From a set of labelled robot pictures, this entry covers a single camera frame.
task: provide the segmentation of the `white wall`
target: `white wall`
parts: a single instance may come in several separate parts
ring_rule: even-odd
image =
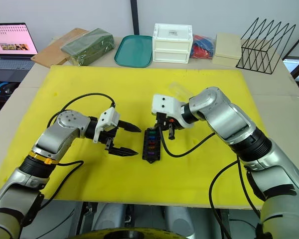
[[[299,38],[299,0],[139,0],[140,34],[152,35],[155,23],[193,25],[194,34],[242,35],[259,17],[296,24],[287,51]],[[299,56],[299,46],[291,55]]]
[[[156,22],[192,24],[194,33],[210,37],[241,35],[259,16],[297,25],[287,50],[299,38],[299,0],[138,0],[138,10],[144,35]],[[26,22],[38,50],[75,27],[133,34],[129,0],[0,0],[0,22]],[[299,56],[299,46],[291,55]]]
[[[0,22],[25,22],[38,51],[75,27],[133,34],[129,0],[0,0]]]

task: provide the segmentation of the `laptop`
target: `laptop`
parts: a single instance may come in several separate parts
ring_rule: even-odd
[[[0,81],[21,82],[37,54],[25,23],[0,23]]]

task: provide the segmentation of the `laptop screen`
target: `laptop screen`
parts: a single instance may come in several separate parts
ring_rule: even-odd
[[[0,55],[35,55],[36,48],[25,23],[0,23]]]

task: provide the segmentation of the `beige box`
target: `beige box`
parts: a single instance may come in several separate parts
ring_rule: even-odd
[[[235,67],[241,58],[241,40],[239,35],[218,33],[213,64]]]

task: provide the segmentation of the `table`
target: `table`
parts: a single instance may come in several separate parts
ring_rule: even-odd
[[[115,38],[116,48],[91,66],[121,67],[114,55],[121,38]],[[149,68],[233,69],[214,65],[211,60],[189,59],[188,64],[152,62]],[[240,69],[254,98],[268,136],[299,168],[299,88],[280,60],[272,75]],[[32,102],[49,69],[35,64],[0,111],[0,165],[23,115]]]

